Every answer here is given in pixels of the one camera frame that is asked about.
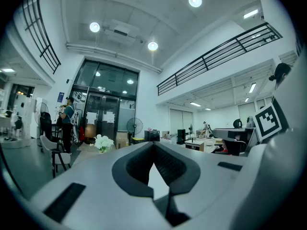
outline black metal railing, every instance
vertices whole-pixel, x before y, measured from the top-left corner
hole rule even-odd
[[[45,60],[54,74],[61,62],[59,61],[47,35],[39,0],[23,0],[22,9],[26,23],[25,30],[29,31],[36,47],[38,48],[40,52],[39,57]]]
[[[157,85],[158,95],[163,94],[231,59],[280,38],[282,38],[282,36],[269,23],[263,23],[247,30],[209,50],[207,53],[193,60],[184,68],[180,69]]]

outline fluorescent light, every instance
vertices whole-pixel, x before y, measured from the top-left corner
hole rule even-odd
[[[90,30],[93,32],[93,33],[96,33],[100,30],[100,26],[97,22],[92,22],[90,24]]]
[[[254,91],[254,88],[256,87],[256,83],[253,83],[250,87],[249,92],[252,93]]]
[[[191,105],[195,105],[195,106],[201,106],[201,105],[199,105],[199,104],[197,104],[197,103],[195,103],[195,102],[190,102],[190,104],[191,104]]]
[[[201,3],[201,0],[189,0],[189,4],[194,8],[201,6]]]
[[[252,11],[250,13],[244,14],[243,17],[244,17],[244,19],[246,19],[246,18],[248,18],[248,17],[250,17],[250,16],[252,16],[252,15],[254,15],[256,13],[258,13],[258,10],[254,10],[254,11]]]
[[[151,51],[155,51],[155,50],[157,50],[157,48],[158,48],[158,44],[157,44],[156,42],[150,42],[150,43],[148,44],[148,48],[149,48],[149,50],[151,50]]]
[[[3,69],[3,71],[5,71],[5,72],[13,72],[14,70],[13,69]]]

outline white flowers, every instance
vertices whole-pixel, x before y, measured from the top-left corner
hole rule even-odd
[[[95,147],[97,147],[102,152],[110,149],[113,144],[114,141],[109,139],[107,136],[97,135],[95,138]]]

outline white chair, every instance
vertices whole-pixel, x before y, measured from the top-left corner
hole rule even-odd
[[[71,162],[71,156],[68,153],[60,152],[59,150],[59,145],[63,145],[61,143],[55,143],[50,140],[46,136],[40,136],[40,140],[42,142],[42,147],[44,150],[48,153],[50,157],[50,162],[52,163],[53,169],[52,169],[52,174],[53,178],[56,177],[55,169],[58,172],[58,164],[61,164],[66,171],[65,164],[68,165],[70,168],[70,162]]]

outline round ceiling light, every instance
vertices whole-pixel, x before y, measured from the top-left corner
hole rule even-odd
[[[148,48],[149,48],[149,50],[151,50],[151,51],[155,51],[155,50],[158,48],[158,44],[157,44],[156,42],[150,42],[150,43],[148,44]]]
[[[92,22],[92,23],[90,24],[90,30],[91,30],[93,33],[98,32],[99,29],[100,29],[100,26],[99,26],[99,24],[98,24],[97,22]]]
[[[201,0],[189,0],[189,4],[195,8],[201,6],[201,3]]]

